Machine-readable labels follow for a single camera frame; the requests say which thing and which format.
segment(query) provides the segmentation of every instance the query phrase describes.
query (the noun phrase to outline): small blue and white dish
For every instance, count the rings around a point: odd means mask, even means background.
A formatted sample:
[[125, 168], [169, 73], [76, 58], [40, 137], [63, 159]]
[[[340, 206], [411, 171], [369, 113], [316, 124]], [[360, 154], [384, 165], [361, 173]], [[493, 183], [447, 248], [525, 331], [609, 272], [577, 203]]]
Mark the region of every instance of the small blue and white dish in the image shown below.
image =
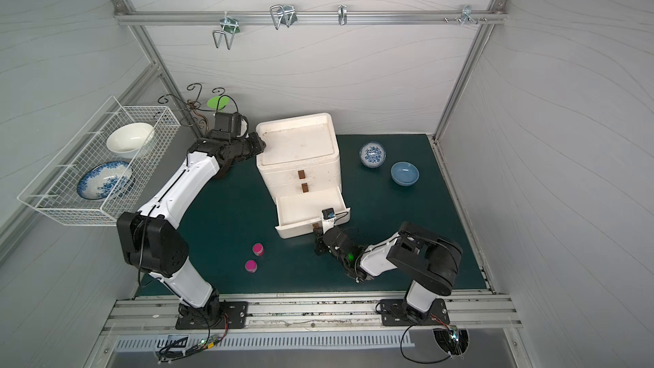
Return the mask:
[[109, 196], [111, 188], [123, 176], [116, 191], [124, 188], [131, 178], [131, 168], [124, 160], [112, 160], [88, 171], [77, 184], [77, 194], [84, 199], [99, 200]]
[[390, 168], [390, 177], [393, 178], [396, 184], [402, 186], [411, 186], [418, 182], [420, 172], [418, 168], [409, 162], [396, 162]]
[[359, 150], [361, 163], [368, 168], [379, 168], [386, 160], [386, 150], [377, 141], [365, 143]]

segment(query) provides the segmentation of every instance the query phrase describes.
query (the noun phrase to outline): wire basket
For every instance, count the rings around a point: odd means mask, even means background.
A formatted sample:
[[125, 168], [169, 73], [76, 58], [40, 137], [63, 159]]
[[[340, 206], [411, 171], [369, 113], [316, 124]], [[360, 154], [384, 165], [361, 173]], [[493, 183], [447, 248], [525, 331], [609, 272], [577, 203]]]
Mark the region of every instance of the wire basket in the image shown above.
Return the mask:
[[[107, 148], [107, 137], [131, 123], [148, 123], [154, 130], [135, 157], [126, 159]], [[179, 121], [166, 106], [122, 106], [111, 97], [29, 183], [18, 200], [62, 225], [115, 225], [123, 212], [134, 209], [179, 127]], [[129, 164], [109, 195], [100, 200], [78, 195], [80, 179], [112, 160]]]

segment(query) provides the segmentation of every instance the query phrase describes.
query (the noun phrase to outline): magenta container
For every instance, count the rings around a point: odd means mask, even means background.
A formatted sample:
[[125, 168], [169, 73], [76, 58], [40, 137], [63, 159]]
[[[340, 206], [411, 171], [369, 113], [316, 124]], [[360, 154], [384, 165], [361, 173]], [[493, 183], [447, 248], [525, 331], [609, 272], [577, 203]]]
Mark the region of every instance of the magenta container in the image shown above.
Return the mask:
[[248, 273], [254, 273], [256, 269], [257, 269], [256, 261], [248, 260], [247, 262], [245, 262], [245, 270], [247, 270]]
[[264, 254], [264, 245], [261, 243], [257, 243], [254, 246], [252, 246], [252, 251], [257, 256], [261, 256], [262, 254]]

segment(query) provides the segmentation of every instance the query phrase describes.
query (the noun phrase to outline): metal vent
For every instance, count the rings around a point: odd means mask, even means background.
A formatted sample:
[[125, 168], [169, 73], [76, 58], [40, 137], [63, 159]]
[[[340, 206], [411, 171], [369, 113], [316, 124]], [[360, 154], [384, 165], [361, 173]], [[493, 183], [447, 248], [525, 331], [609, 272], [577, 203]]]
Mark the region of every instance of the metal vent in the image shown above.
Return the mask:
[[[370, 349], [396, 348], [404, 330], [389, 331], [331, 331], [310, 333], [228, 333], [225, 340], [210, 350], [328, 350], [328, 349]], [[180, 348], [192, 347], [207, 336], [203, 334], [170, 335], [121, 335], [115, 352], [145, 352], [161, 347], [188, 336], [187, 341], [179, 343]], [[411, 334], [404, 336], [403, 347], [413, 347]]]

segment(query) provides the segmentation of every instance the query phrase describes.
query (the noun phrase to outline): open drawer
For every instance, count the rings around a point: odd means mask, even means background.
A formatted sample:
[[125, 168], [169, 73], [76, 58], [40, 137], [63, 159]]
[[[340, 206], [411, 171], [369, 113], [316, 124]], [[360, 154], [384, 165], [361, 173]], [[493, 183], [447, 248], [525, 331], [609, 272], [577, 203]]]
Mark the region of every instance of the open drawer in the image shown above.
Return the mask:
[[350, 208], [345, 207], [338, 187], [279, 197], [275, 204], [279, 220], [275, 229], [283, 239], [312, 233], [313, 224], [319, 224], [323, 218], [323, 209], [333, 208], [338, 219], [336, 225], [350, 220]]

